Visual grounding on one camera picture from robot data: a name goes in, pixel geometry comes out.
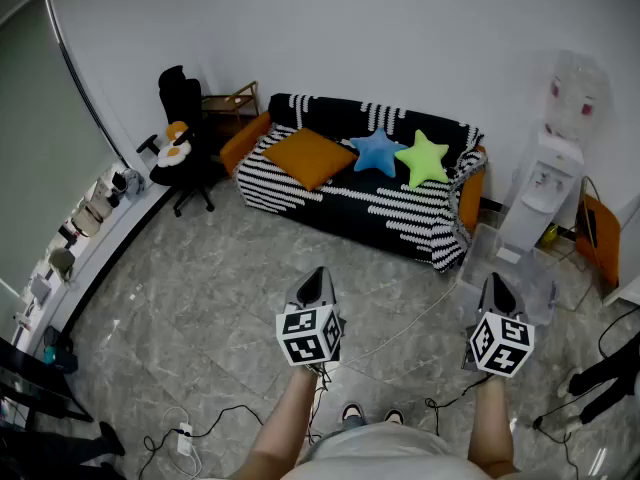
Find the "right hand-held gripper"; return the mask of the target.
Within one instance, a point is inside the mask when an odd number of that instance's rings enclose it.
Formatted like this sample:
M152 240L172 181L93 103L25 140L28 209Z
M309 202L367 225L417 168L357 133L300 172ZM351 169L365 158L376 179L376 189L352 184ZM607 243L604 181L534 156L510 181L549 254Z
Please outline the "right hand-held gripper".
M529 359L534 345L535 327L525 316L522 296L503 277L490 273L482 287L474 324L466 328L461 368L512 378Z

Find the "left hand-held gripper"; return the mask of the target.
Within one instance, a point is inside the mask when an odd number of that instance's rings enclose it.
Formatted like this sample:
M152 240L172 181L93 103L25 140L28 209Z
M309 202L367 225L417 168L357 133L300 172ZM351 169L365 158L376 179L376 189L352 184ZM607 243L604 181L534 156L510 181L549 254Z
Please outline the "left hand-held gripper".
M328 267L312 269L286 292L276 337L290 366L339 360L345 321L336 304Z

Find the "clear plastic storage bin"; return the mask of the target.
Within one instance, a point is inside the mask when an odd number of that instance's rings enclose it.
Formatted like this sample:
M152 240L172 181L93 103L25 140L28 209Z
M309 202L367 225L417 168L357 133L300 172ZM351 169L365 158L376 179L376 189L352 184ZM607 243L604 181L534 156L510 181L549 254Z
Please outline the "clear plastic storage bin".
M533 248L516 264L497 256L498 231L479 224L456 277L461 294L478 310L484 281L492 272L511 283L522 296L525 316L534 326L552 322L559 295L559 262Z

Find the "orange square cushion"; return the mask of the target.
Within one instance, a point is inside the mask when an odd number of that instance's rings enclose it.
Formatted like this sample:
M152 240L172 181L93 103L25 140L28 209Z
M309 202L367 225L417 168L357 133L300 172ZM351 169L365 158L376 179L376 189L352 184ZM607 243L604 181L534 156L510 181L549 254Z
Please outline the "orange square cushion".
M269 146L262 155L307 191L315 190L357 160L350 150L307 128Z

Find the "blue star pillow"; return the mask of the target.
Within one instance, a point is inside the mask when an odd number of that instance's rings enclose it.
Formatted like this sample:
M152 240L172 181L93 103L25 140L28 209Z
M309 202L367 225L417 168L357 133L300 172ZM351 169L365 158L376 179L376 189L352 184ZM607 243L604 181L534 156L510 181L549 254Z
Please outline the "blue star pillow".
M396 176L395 154L407 149L406 145L390 140L383 128L368 137L352 138L350 142L358 151L355 172L377 169L389 178Z

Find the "green star pillow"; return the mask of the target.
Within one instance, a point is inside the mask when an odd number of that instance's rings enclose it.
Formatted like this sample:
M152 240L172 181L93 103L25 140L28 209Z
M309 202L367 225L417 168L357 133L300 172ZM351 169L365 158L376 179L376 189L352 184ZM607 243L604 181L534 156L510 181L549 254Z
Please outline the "green star pillow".
M448 182L446 170L442 165L448 149L447 144L435 144L421 130L417 130L414 144L397 151L394 156L409 169L408 185L415 189L425 181Z

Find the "person's right forearm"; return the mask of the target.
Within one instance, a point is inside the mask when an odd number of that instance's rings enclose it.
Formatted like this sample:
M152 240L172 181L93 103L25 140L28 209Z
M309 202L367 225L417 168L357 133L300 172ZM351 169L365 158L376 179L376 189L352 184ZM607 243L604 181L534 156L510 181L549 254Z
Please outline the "person's right forearm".
M468 460L493 479L518 471L502 377L491 377L476 388Z

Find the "person's left forearm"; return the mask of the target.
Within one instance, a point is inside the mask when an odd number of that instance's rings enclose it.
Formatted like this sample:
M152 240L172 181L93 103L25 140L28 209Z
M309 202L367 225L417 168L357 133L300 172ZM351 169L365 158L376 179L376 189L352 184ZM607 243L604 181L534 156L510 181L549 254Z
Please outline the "person's left forearm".
M308 430L317 376L295 367L288 385L230 480L281 480L296 465Z

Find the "white box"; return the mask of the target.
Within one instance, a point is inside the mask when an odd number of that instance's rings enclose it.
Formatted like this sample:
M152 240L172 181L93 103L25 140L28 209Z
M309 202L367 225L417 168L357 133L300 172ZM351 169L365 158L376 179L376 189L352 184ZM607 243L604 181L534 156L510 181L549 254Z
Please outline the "white box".
M43 305L51 291L51 285L44 276L36 273L30 280L29 291L37 303Z

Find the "black white striped sofa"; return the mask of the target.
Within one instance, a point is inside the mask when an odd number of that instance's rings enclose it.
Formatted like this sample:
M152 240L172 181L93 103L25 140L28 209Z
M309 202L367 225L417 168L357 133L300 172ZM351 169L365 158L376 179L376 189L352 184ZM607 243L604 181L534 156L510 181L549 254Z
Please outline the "black white striped sofa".
M462 262L473 233L459 217L461 189L487 163L484 135L478 128L394 106L303 94L277 93L267 111L269 131L232 176L248 206L427 263L439 272ZM421 130L434 143L449 146L442 160L448 182L426 181L412 189L404 164L394 178L377 169L355 172L348 166L307 191L262 155L302 128L350 151L352 138L367 137L378 128L406 146Z

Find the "white water dispenser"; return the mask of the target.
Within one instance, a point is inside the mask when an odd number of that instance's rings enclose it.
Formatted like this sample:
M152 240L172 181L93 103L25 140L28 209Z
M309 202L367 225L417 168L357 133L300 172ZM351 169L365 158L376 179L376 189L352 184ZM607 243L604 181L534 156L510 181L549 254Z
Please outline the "white water dispenser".
M577 142L532 132L512 179L507 213L498 230L497 256L518 263L537 243L569 196L584 168Z

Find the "white sink cabinet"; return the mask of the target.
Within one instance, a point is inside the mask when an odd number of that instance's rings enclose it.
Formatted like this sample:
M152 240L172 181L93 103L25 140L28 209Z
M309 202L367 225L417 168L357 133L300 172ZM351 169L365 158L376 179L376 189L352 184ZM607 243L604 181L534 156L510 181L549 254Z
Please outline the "white sink cabinet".
M628 205L627 220L621 228L619 283L603 299L604 306L623 299L640 305L640 194Z

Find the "orange sofa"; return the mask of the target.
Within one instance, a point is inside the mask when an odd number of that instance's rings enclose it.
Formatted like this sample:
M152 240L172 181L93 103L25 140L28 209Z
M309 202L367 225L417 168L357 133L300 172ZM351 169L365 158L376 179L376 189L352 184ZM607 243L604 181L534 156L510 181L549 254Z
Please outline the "orange sofa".
M260 137L271 127L271 117L265 111L234 135L221 149L220 158L230 177L237 165L251 152ZM464 182L459 200L459 217L464 227L473 233L478 224L485 166L478 167Z

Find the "person's grey shirt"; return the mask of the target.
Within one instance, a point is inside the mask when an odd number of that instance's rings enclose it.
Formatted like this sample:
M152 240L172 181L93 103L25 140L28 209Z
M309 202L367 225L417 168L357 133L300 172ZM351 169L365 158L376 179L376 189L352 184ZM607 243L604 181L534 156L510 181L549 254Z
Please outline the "person's grey shirt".
M493 480L440 437L394 423L323 439L282 480Z

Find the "fried egg shaped plush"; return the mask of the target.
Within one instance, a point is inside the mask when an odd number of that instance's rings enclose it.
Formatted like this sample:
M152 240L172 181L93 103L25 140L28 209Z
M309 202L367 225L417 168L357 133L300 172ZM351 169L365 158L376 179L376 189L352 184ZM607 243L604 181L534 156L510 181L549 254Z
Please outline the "fried egg shaped plush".
M167 127L168 144L157 154L158 167L173 167L187 158L192 150L188 131L188 125L182 121L174 121Z

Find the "wooden side shelf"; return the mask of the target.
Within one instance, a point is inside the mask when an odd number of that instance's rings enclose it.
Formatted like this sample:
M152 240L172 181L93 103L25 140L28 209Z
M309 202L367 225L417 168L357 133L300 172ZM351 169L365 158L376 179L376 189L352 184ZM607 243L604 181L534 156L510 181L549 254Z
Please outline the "wooden side shelf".
M231 94L204 95L201 110L207 130L222 138L231 138L260 115L257 81Z

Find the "grey cloth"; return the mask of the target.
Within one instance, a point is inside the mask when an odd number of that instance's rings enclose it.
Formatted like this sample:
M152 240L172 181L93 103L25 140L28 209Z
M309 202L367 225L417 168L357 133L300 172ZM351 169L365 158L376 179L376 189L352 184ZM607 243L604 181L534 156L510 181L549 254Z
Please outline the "grey cloth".
M145 190L145 178L134 169L125 169L121 176L125 182L125 188L123 189L124 196L133 200L140 196Z

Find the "clear water jug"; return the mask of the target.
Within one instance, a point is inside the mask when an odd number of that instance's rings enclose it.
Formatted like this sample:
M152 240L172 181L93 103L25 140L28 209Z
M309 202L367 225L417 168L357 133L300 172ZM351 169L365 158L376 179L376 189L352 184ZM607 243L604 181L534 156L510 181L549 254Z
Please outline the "clear water jug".
M588 55L558 53L544 113L547 132L585 147L603 126L611 105L609 77Z

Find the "black office chair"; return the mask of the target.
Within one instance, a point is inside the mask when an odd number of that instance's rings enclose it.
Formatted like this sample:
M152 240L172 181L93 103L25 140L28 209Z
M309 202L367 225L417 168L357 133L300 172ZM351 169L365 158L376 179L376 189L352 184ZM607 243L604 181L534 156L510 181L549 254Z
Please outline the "black office chair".
M176 65L161 73L158 89L168 126L174 121L182 121L188 125L191 153L176 166L158 167L157 154L165 145L160 147L156 144L155 134L144 140L136 148L136 152L141 154L149 151L155 156L156 164L150 171L151 181L180 193L173 206L175 216L181 215L181 206L195 192L204 200L205 209L212 212L215 206L209 197L208 188L224 176L224 170L213 158L211 138L204 128L201 84L195 78L186 77L183 67Z

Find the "beige bag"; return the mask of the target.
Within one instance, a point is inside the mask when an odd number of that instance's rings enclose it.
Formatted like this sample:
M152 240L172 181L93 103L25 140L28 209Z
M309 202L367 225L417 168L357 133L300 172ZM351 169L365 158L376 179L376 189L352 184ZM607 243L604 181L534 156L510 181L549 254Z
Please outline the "beige bag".
M86 238L95 236L119 205L119 193L99 178L72 212L70 223Z

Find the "grey-green bag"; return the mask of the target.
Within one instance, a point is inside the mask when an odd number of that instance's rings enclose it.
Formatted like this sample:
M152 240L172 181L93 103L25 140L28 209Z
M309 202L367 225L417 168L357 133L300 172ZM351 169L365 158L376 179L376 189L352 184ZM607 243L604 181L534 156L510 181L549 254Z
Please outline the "grey-green bag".
M74 254L64 247L53 249L49 255L49 265L63 283L71 281L75 260Z

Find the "black table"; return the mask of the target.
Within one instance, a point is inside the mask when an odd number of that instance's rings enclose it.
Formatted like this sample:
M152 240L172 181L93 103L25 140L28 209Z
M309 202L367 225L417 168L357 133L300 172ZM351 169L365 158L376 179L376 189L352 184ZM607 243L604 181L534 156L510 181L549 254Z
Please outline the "black table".
M0 397L58 419L92 423L64 374L0 338Z

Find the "grey-green roller blind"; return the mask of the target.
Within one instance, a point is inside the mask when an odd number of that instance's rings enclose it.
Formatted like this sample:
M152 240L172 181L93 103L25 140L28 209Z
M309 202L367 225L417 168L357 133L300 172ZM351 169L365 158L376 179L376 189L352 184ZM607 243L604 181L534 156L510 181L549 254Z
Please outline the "grey-green roller blind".
M69 73L45 0L0 24L0 280L28 283L116 155Z

